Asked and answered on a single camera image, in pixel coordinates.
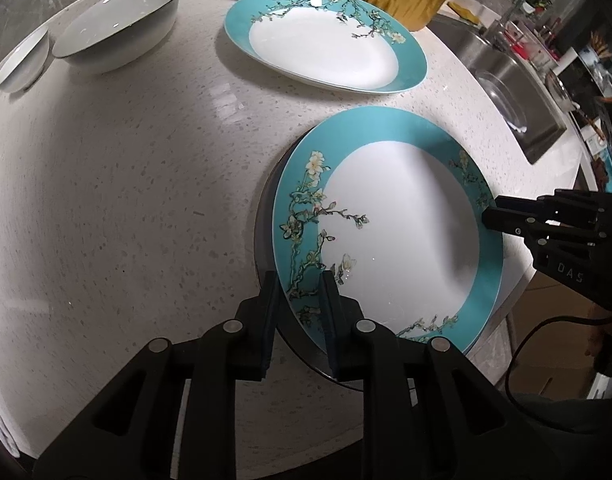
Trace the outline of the large teal floral plate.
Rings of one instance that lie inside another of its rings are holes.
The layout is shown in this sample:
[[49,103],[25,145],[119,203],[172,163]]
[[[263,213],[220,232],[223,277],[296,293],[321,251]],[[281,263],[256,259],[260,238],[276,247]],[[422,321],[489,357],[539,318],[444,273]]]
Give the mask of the large teal floral plate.
[[325,346],[319,277],[397,336],[473,346],[498,296],[503,240],[486,229],[488,183],[446,131],[364,106],[315,126],[274,194],[275,270],[299,328]]

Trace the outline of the chrome faucet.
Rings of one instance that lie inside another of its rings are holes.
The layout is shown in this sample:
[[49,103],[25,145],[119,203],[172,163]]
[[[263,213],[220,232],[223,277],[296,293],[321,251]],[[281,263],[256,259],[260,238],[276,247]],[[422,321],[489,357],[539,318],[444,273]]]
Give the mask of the chrome faucet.
[[526,1],[527,0],[511,0],[511,6],[509,6],[497,20],[491,23],[484,32],[484,35],[482,35],[482,39],[492,46],[497,44],[502,39],[506,24],[511,21],[511,18],[513,18]]

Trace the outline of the large dark-rimmed white bowl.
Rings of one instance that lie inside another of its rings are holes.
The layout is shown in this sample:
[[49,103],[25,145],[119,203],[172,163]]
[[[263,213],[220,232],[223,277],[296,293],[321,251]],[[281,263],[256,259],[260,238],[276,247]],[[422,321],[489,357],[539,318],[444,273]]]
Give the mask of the large dark-rimmed white bowl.
[[77,16],[52,56],[86,74],[104,74],[155,48],[176,23],[179,0],[101,0]]

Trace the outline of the small teal floral plate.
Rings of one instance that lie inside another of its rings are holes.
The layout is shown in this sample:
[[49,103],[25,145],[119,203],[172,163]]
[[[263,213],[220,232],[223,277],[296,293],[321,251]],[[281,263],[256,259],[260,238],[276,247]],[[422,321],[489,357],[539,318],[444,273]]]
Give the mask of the small teal floral plate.
[[363,0],[239,0],[223,28],[257,62],[319,88],[400,93],[427,72],[411,32]]

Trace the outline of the silver plate in sink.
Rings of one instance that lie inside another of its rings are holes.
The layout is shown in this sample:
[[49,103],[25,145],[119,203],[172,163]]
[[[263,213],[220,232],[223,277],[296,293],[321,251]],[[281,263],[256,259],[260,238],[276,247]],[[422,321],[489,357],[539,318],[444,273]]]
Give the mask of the silver plate in sink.
[[504,82],[496,75],[487,72],[487,70],[477,70],[475,78],[498,112],[502,115],[508,128],[514,133],[526,133],[527,119],[525,113],[522,111],[513,93],[507,88]]

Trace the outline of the small white bowl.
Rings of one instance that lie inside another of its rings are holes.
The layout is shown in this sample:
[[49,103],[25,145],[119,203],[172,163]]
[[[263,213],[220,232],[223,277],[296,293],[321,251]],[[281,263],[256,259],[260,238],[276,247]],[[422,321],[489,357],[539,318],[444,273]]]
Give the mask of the small white bowl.
[[21,41],[0,68],[0,91],[16,93],[27,89],[44,69],[50,51],[48,28],[38,27]]

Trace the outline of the stainless steel sink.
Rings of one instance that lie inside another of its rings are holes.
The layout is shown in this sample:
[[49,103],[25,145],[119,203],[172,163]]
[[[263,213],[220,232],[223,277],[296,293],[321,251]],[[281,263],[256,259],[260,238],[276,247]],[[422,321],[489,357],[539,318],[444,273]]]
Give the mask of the stainless steel sink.
[[428,28],[474,77],[477,70],[487,70],[510,89],[527,119],[526,133],[511,131],[528,162],[535,164],[566,130],[562,115],[545,86],[517,56],[488,44],[470,25],[438,14]]

